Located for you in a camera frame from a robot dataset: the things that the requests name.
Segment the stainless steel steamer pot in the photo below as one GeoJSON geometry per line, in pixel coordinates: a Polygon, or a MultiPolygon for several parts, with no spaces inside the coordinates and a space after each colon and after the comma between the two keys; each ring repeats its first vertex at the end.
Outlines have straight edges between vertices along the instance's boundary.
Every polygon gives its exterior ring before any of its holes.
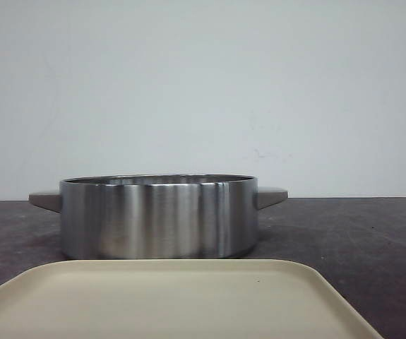
{"type": "Polygon", "coordinates": [[[258,213],[287,200],[281,188],[233,174],[81,177],[29,203],[60,216],[68,258],[235,258],[255,247],[258,213]]]}

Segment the cream plastic tray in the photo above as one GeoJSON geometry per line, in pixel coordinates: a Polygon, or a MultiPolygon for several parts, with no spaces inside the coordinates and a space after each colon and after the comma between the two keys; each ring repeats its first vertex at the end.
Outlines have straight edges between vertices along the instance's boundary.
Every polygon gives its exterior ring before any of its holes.
{"type": "Polygon", "coordinates": [[[61,261],[0,286],[0,338],[377,337],[291,261],[61,261]]]}

